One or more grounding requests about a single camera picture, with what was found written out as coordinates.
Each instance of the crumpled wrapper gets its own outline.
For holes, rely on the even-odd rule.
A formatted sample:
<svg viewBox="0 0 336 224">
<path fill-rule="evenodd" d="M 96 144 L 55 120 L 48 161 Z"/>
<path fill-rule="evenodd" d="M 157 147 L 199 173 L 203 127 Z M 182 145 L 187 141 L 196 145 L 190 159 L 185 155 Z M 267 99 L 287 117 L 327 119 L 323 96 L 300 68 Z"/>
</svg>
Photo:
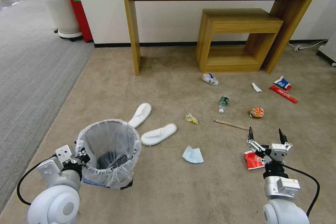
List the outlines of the crumpled wrapper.
<svg viewBox="0 0 336 224">
<path fill-rule="evenodd" d="M 198 124 L 198 120 L 196 119 L 196 117 L 193 117 L 193 115 L 190 114 L 190 113 L 186 114 L 185 120 L 189 121 L 189 122 L 192 122 L 194 124 Z"/>
<path fill-rule="evenodd" d="M 255 107 L 248 111 L 251 117 L 259 118 L 264 116 L 264 110 L 261 107 Z"/>
</svg>

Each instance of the white plant pot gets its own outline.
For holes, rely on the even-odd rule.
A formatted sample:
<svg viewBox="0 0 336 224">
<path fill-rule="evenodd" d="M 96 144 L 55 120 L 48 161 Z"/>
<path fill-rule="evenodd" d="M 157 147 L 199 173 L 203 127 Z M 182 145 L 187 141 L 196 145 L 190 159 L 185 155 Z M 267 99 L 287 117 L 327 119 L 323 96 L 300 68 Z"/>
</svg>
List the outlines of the white plant pot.
<svg viewBox="0 0 336 224">
<path fill-rule="evenodd" d="M 44 0 L 58 34 L 62 38 L 82 35 L 70 0 Z"/>
</svg>

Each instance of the red package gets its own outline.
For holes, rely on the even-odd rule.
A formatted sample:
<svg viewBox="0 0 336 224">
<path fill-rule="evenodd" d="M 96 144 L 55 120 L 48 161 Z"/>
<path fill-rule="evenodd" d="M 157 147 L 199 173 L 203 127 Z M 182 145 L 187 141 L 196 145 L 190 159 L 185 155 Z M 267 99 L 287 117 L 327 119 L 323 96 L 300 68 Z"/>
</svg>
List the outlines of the red package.
<svg viewBox="0 0 336 224">
<path fill-rule="evenodd" d="M 277 87 L 277 86 L 275 86 L 275 85 L 274 85 L 274 86 L 271 86 L 271 87 L 269 87 L 269 88 L 270 88 L 271 90 L 273 90 L 274 92 L 276 92 L 276 93 L 282 95 L 283 97 L 287 98 L 288 100 L 290 100 L 290 101 L 293 102 L 293 103 L 297 103 L 297 102 L 298 102 L 295 98 L 293 98 L 292 96 L 290 96 L 289 94 L 287 94 L 286 91 L 282 90 L 281 88 L 279 88 L 279 87 Z"/>
<path fill-rule="evenodd" d="M 257 156 L 253 151 L 249 150 L 245 152 L 244 156 L 249 170 L 265 167 L 265 165 L 261 163 L 261 157 Z"/>
</svg>

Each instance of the orange wrapper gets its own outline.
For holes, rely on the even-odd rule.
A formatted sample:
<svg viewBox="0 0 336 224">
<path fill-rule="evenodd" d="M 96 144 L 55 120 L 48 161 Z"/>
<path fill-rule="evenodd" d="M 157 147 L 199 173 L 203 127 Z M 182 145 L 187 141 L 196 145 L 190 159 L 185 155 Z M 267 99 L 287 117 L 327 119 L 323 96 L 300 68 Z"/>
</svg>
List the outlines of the orange wrapper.
<svg viewBox="0 0 336 224">
<path fill-rule="evenodd" d="M 261 107 L 256 107 L 248 111 L 251 117 L 263 117 L 264 110 Z"/>
</svg>

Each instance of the yellow wrapper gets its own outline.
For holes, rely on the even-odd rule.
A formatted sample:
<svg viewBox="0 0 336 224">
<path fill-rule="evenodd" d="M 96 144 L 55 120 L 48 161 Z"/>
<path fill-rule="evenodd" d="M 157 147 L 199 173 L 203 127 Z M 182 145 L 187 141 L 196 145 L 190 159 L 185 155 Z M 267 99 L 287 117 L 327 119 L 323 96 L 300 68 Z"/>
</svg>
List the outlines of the yellow wrapper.
<svg viewBox="0 0 336 224">
<path fill-rule="evenodd" d="M 189 121 L 189 122 L 192 122 L 194 124 L 198 124 L 198 120 L 195 117 L 193 117 L 193 115 L 190 114 L 190 113 L 186 114 L 185 120 Z"/>
</svg>

